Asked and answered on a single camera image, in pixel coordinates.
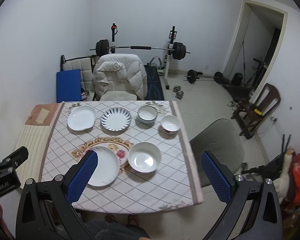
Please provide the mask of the barbell on floor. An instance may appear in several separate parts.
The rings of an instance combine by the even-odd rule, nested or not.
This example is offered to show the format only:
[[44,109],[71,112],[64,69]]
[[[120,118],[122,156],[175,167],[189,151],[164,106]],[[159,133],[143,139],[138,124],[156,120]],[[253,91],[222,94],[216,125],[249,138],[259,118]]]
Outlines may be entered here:
[[215,72],[214,76],[204,75],[202,72],[198,72],[196,70],[189,70],[187,75],[185,76],[187,81],[191,84],[194,84],[196,81],[204,81],[206,79],[213,79],[218,84],[222,83],[224,76],[221,72]]

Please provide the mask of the dark wooden chair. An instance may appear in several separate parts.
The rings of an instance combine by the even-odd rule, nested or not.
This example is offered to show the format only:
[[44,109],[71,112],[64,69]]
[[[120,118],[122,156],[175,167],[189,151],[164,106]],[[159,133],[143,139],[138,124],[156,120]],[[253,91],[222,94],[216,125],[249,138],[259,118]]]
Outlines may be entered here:
[[239,136],[251,139],[258,126],[277,109],[280,102],[278,89],[269,83],[264,85],[255,102],[241,100],[231,117],[241,129]]

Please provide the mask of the blue leaf pattern plate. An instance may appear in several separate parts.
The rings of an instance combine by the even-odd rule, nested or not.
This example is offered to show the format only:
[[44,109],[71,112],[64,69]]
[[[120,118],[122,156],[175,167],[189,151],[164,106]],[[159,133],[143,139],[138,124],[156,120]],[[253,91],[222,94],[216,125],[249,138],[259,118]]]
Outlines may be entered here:
[[120,132],[129,127],[132,117],[129,111],[121,107],[108,109],[101,116],[101,125],[108,131]]

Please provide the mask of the light blue black-rimmed bowl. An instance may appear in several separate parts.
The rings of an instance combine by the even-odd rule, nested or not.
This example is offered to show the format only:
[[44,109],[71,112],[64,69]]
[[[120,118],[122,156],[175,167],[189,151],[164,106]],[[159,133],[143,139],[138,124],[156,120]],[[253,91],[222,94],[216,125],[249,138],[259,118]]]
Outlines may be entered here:
[[138,119],[143,124],[152,124],[158,116],[157,110],[152,106],[142,106],[138,110]]

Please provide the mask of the white weight bench rack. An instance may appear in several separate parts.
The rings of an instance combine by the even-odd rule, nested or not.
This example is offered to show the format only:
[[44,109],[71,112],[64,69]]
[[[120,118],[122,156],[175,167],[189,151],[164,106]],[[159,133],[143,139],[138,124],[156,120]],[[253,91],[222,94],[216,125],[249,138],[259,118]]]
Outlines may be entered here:
[[[111,26],[111,46],[109,47],[110,52],[113,54],[115,53],[115,49],[132,49],[131,46],[116,46],[115,45],[115,35],[117,34],[118,29],[117,29],[117,25],[115,23],[112,24]],[[143,50],[165,50],[166,51],[166,55],[164,57],[164,61],[163,61],[163,65],[161,68],[158,69],[158,73],[162,75],[163,80],[164,80],[164,85],[165,88],[167,90],[170,89],[170,85],[168,83],[167,77],[168,77],[168,72],[169,72],[169,68],[170,68],[170,62],[172,59],[172,48],[173,48],[173,42],[175,41],[177,35],[177,31],[175,30],[175,26],[172,26],[172,29],[170,30],[169,33],[169,37],[168,37],[168,46],[167,48],[150,48],[149,46],[147,46],[147,48],[145,46],[138,46],[137,49],[143,49]]]

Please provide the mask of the barbell on rack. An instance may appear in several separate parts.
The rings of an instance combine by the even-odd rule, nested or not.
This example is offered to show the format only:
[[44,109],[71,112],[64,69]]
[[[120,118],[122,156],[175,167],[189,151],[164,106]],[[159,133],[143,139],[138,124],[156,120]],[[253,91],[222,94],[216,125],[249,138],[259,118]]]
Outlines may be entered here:
[[109,54],[110,51],[115,49],[164,50],[172,55],[175,60],[182,60],[185,58],[186,54],[190,54],[190,52],[186,50],[186,46],[181,42],[174,42],[174,44],[172,44],[172,48],[157,48],[151,46],[110,46],[108,40],[99,40],[96,43],[95,48],[90,49],[90,51],[94,51],[97,56],[101,57]]

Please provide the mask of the white bowl red flowers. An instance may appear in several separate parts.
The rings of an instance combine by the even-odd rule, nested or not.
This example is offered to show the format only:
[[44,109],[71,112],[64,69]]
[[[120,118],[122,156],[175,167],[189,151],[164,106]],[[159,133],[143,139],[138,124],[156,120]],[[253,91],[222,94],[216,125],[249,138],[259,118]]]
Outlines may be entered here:
[[162,130],[166,134],[174,134],[177,133],[180,129],[180,121],[176,116],[167,115],[161,120]]

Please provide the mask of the white plate floral edge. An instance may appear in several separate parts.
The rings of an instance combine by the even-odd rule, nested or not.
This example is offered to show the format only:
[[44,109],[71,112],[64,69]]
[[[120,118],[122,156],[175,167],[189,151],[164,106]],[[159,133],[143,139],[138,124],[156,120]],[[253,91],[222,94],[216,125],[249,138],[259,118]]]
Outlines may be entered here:
[[127,150],[113,151],[105,146],[91,148],[98,155],[98,166],[91,176],[88,184],[94,187],[103,187],[111,184],[119,174],[120,167],[127,162]]

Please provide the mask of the blue folded mat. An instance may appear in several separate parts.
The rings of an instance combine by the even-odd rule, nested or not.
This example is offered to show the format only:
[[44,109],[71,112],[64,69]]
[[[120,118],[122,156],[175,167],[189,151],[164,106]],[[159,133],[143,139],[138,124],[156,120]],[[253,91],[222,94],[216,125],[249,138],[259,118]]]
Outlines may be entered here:
[[58,72],[56,75],[57,103],[81,101],[81,71]]

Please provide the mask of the white scalloped plate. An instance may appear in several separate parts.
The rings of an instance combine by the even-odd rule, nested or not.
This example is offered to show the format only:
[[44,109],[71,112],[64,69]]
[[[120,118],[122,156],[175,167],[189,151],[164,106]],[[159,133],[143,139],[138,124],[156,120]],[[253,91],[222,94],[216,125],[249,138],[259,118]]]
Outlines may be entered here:
[[67,125],[73,131],[84,131],[94,126],[96,111],[91,106],[75,107],[68,116]]

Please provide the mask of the dark blue bench pad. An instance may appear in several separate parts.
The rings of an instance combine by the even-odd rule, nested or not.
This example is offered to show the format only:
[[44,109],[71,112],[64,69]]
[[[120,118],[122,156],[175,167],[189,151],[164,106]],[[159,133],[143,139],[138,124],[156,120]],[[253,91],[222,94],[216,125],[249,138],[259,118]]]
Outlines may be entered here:
[[164,101],[161,81],[155,67],[145,66],[147,74],[147,95],[145,100]]

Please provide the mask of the chrome dumbbell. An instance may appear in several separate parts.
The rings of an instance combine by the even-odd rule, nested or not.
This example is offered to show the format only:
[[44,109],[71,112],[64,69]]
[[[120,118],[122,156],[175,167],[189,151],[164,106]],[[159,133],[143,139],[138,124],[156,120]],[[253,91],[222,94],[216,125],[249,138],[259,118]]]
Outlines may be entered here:
[[175,85],[173,87],[173,93],[175,94],[175,97],[179,100],[181,100],[184,96],[184,92],[181,90],[181,87],[179,85]]

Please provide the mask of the large white bowl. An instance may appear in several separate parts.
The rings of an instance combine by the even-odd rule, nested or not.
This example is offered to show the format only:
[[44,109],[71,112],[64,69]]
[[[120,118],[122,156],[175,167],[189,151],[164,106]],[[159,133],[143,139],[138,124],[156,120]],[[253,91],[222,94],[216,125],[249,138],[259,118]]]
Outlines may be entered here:
[[154,144],[140,142],[130,149],[127,159],[131,168],[137,172],[151,173],[160,165],[162,154]]

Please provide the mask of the brown placemat with paper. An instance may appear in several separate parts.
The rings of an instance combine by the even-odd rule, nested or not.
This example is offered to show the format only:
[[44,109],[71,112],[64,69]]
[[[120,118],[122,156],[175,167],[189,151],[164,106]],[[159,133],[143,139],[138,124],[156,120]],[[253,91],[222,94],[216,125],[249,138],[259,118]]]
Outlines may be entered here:
[[62,103],[36,105],[25,124],[32,126],[50,126],[55,123],[62,107]]

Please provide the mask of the grey green upholstered chair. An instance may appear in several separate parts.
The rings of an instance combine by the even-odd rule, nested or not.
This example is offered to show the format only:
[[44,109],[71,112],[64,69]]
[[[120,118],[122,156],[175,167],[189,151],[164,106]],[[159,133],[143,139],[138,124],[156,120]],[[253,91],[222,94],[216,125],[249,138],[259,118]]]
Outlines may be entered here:
[[190,141],[197,164],[201,187],[210,185],[201,167],[201,154],[210,151],[221,163],[234,173],[243,162],[243,148],[233,123],[228,119],[218,119]]

